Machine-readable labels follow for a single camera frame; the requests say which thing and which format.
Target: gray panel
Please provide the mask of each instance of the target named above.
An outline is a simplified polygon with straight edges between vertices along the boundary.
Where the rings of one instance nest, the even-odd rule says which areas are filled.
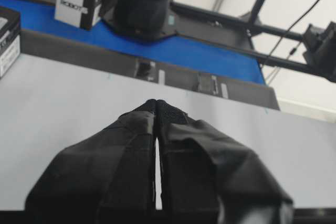
[[[121,74],[128,77],[134,77],[137,61],[144,60],[141,57],[125,55],[120,52],[30,30],[22,31],[22,52],[78,66]],[[229,90],[229,99],[279,110],[273,88],[221,77],[215,74],[200,73],[198,71],[163,62],[153,62],[155,62],[155,69],[151,70],[151,72],[154,72],[154,78],[151,79],[151,81],[159,81],[158,75],[159,70],[161,69],[165,71],[165,84],[168,86],[198,91],[218,97],[222,97],[221,83],[228,83],[228,85],[233,83],[234,85],[232,85]],[[216,76],[218,81],[218,92],[211,93],[202,88],[198,88],[200,81],[206,81],[204,79],[200,80],[200,76],[202,76],[202,78],[209,78],[209,81],[212,81],[212,76]]]

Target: black cable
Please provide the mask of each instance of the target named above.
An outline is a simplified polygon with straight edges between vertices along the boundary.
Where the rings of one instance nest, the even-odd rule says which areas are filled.
[[[288,56],[286,57],[286,60],[288,60],[290,57],[293,56],[293,54],[295,54],[295,52],[298,50],[298,48],[301,44],[302,44],[302,42],[300,41],[294,48],[292,48],[292,50],[289,52]],[[273,69],[273,71],[265,78],[265,81],[267,81],[267,79],[270,78],[273,75],[271,77],[271,79],[267,82],[268,86],[273,82],[274,78],[277,76],[280,69],[281,69],[280,67],[275,67]]]
[[[261,69],[263,69],[264,65],[267,63],[269,57],[272,56],[273,52],[277,49],[278,45],[280,44],[280,42],[282,41],[282,39],[284,38],[284,36],[286,36],[290,30],[297,24],[299,23],[318,3],[320,2],[320,0],[316,0],[315,3],[304,13],[302,14],[285,32],[283,35],[281,35],[280,39],[278,40],[278,42],[275,44],[275,46],[273,47],[273,49],[271,50],[271,52],[268,54],[268,56],[266,57],[266,60],[264,61],[264,63],[262,64],[262,66],[260,67]]]

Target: white tabletop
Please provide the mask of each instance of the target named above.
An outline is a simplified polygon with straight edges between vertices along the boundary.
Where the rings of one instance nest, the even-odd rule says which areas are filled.
[[[147,99],[253,148],[295,207],[336,207],[336,127],[102,71],[21,55],[0,79],[0,209],[23,209],[51,159]]]

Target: black metal frame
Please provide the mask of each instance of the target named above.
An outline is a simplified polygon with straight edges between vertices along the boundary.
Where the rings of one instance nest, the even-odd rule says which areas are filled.
[[[172,9],[177,12],[178,14],[187,15],[189,17],[193,17],[199,20],[202,20],[204,22],[211,22],[219,24],[220,26],[226,25],[226,26],[232,26],[244,29],[248,36],[251,38],[255,35],[258,35],[260,33],[267,33],[271,35],[276,35],[279,37],[284,37],[291,40],[296,41],[302,41],[302,34],[296,33],[296,32],[286,32],[286,30],[272,27],[268,25],[263,25],[258,22],[258,14],[264,4],[265,0],[256,0],[252,10],[250,13],[248,13],[248,19],[245,18],[237,18],[237,17],[231,17],[224,14],[214,13],[207,10],[187,6],[184,4],[179,3],[172,3]],[[258,63],[260,64],[266,64],[271,67],[281,67],[286,68],[302,73],[312,74],[319,77],[327,78],[328,80],[332,82],[336,82],[336,80],[332,76],[327,76],[326,74],[318,71],[317,69],[312,68],[311,66],[307,64],[302,64],[299,62],[295,62],[292,60],[286,60],[280,57],[276,56],[268,56],[266,54],[261,54],[259,52],[256,52],[255,50],[246,50],[239,47],[232,47],[227,46],[224,44],[218,44],[213,41],[204,41],[207,43],[211,43],[213,45],[217,45],[220,47],[226,47],[236,52],[241,52],[243,54],[249,55],[255,59],[257,59]]]

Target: label sticker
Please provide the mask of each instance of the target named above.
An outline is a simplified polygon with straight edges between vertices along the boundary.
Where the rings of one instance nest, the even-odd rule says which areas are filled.
[[[213,91],[213,94],[214,94],[214,95],[218,95],[219,90],[218,90],[217,77],[216,77],[216,76],[211,76],[211,79],[212,79],[213,82],[214,82],[214,91]]]
[[[173,26],[175,24],[175,17],[173,15],[169,15],[168,17],[168,24]]]
[[[13,43],[0,56],[0,78],[7,72],[20,54],[20,35],[16,37]]]
[[[222,87],[222,96],[225,99],[229,99],[229,93],[227,91],[227,85],[225,83],[221,83],[220,85]]]
[[[159,84],[165,85],[166,83],[166,73],[164,70],[159,70]]]
[[[7,24],[8,19],[0,17],[0,30]]]
[[[5,32],[5,34],[0,38],[0,51],[7,45],[7,37],[11,34],[10,31]]]
[[[101,8],[101,4],[98,5],[95,9],[94,9],[94,14],[93,14],[93,20],[92,20],[92,26],[95,26],[96,23],[98,23],[101,18],[99,16],[99,12],[100,12],[100,8]]]

